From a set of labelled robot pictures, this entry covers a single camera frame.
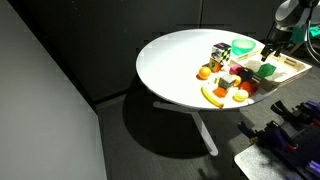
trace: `yellow object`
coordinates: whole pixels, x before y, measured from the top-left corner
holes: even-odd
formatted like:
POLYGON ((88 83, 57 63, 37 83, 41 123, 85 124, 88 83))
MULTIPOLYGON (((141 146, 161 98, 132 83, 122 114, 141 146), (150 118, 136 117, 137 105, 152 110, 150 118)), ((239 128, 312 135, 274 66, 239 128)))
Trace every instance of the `yellow object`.
POLYGON ((233 86, 234 86, 234 87, 237 87, 237 86, 239 86, 239 85, 241 84, 241 77, 240 77, 240 76, 237 76, 237 75, 233 75, 233 76, 234 76, 234 78, 236 79, 236 80, 234 81, 233 86))
POLYGON ((219 97, 217 97, 215 94, 213 94, 212 90, 208 87, 209 87, 209 84, 203 85, 201 87, 201 92, 203 96, 213 105, 217 106, 218 108, 223 108, 224 106, 223 101, 219 97))
POLYGON ((201 79, 208 79, 211 74, 211 69, 209 67, 202 67, 199 70, 199 77, 201 79))
POLYGON ((242 102, 242 101, 246 100, 248 97, 249 97, 249 93, 248 93, 248 91, 246 91, 244 89, 238 90, 233 96, 234 100, 236 100, 238 102, 242 102))

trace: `red object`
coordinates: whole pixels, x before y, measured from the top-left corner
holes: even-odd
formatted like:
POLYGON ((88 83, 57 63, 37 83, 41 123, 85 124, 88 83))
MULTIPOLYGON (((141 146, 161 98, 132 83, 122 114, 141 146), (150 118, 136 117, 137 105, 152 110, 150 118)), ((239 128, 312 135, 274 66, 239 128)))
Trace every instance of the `red object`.
POLYGON ((259 84, 255 80, 244 81, 240 85, 240 89, 244 89, 249 93, 249 96, 255 94, 259 89, 259 84))
POLYGON ((238 64, 233 65, 232 67, 230 67, 230 74, 235 74, 235 75, 240 75, 240 73, 244 70, 244 68, 238 64))

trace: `toy fruit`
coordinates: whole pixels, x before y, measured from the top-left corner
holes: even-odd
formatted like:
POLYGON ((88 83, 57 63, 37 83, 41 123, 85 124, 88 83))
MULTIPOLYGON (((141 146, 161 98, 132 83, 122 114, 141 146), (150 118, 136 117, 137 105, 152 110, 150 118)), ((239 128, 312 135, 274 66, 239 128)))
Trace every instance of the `toy fruit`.
POLYGON ((203 85, 201 87, 201 92, 203 96, 213 105, 217 106, 218 108, 223 108, 224 102, 215 94, 213 94, 211 88, 209 87, 210 87, 209 84, 203 85))
POLYGON ((215 89, 215 90, 213 91, 213 93, 214 93, 216 96, 218 96, 219 98, 224 98, 224 97, 226 97, 226 95, 228 94, 228 91, 219 86, 219 87, 217 87, 217 89, 215 89))
POLYGON ((249 97, 249 93, 244 89, 240 89, 234 94, 233 99, 235 101, 242 102, 246 100, 248 97, 249 97))
POLYGON ((239 89, 246 90, 249 93, 249 96, 252 96, 258 91, 259 85, 255 80, 251 79, 251 80, 242 82, 239 89))
POLYGON ((232 75, 236 80, 234 81, 234 84, 233 86, 234 87, 237 87, 241 84, 241 77, 240 76, 237 76, 237 75, 232 75))
POLYGON ((208 79, 211 74, 211 69, 209 67, 202 67, 199 70, 199 77, 201 79, 208 79))

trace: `metal stand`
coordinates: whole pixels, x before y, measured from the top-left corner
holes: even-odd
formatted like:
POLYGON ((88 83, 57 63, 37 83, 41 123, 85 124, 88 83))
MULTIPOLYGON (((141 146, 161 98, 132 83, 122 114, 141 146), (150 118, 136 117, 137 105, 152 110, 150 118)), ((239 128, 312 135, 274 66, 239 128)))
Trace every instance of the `metal stand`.
POLYGON ((204 142, 205 142, 205 145, 206 145, 209 153, 212 156, 218 155, 218 149, 217 149, 216 145, 214 144, 205 124, 202 121, 202 118, 199 114, 199 110, 182 107, 182 106, 178 106, 175 104, 163 103, 163 102, 159 102, 159 101, 154 102, 153 106, 156 108, 160 108, 160 109, 166 109, 166 110, 170 110, 170 111, 191 114, 191 116, 192 116, 204 142))

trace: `green object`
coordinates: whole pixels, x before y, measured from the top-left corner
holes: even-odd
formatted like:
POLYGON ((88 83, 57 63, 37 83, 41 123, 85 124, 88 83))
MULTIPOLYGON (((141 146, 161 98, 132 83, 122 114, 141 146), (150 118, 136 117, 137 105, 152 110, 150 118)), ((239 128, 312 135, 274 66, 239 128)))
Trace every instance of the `green object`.
POLYGON ((268 76, 271 76, 275 70, 276 70, 275 66, 267 63, 267 64, 260 66, 257 73, 262 77, 268 77, 268 76))
POLYGON ((242 55, 252 51, 256 43, 249 39, 235 39, 232 41, 231 50, 235 55, 242 55))
MULTIPOLYGON (((310 32, 310 38, 315 38, 320 35, 320 28, 318 26, 313 26, 310 27, 309 29, 310 32)), ((300 44, 304 42, 304 37, 306 34, 306 30, 304 27, 297 27, 293 30, 292 36, 291 36, 291 41, 294 44, 300 44)))

